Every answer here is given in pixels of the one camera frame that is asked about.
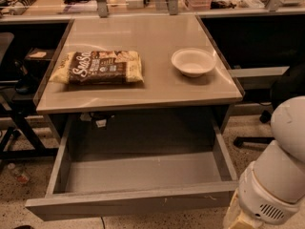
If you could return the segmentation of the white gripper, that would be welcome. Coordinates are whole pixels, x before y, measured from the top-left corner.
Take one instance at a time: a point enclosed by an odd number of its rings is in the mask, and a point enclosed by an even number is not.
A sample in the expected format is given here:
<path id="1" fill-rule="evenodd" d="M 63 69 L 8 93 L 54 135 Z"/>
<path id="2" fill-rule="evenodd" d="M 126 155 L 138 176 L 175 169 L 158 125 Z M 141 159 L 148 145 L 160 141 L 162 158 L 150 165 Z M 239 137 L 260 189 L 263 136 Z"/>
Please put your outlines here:
<path id="1" fill-rule="evenodd" d="M 269 193 L 254 174 L 254 162 L 242 173 L 223 219 L 223 229 L 260 229 L 265 223 L 284 224 L 299 211 L 300 203 L 288 203 Z"/>

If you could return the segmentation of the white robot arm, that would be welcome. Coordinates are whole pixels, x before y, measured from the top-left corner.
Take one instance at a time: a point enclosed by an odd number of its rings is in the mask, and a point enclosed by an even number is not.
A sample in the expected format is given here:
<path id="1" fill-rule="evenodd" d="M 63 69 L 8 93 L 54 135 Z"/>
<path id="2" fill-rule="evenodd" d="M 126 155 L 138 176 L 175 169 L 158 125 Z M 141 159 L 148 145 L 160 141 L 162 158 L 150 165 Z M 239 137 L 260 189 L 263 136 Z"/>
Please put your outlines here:
<path id="1" fill-rule="evenodd" d="M 223 219 L 223 229 L 281 225 L 305 198 L 305 96 L 290 98 L 273 112 L 274 139 L 241 174 Z"/>

